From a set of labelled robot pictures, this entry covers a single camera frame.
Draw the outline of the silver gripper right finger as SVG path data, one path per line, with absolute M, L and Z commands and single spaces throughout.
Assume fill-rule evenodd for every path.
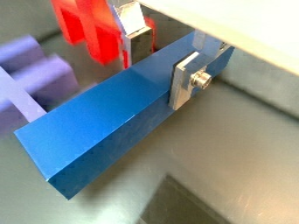
M 227 44 L 200 30 L 193 32 L 191 46 L 195 50 L 176 63 L 172 70 L 168 105 L 173 110 L 191 99 L 195 88 L 204 89 L 209 85 L 207 66 L 227 50 Z

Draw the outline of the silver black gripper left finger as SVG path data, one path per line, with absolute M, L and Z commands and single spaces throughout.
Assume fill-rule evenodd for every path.
M 108 4 L 121 31 L 123 62 L 128 68 L 153 52 L 153 29 L 145 24 L 136 0 L 108 0 Z

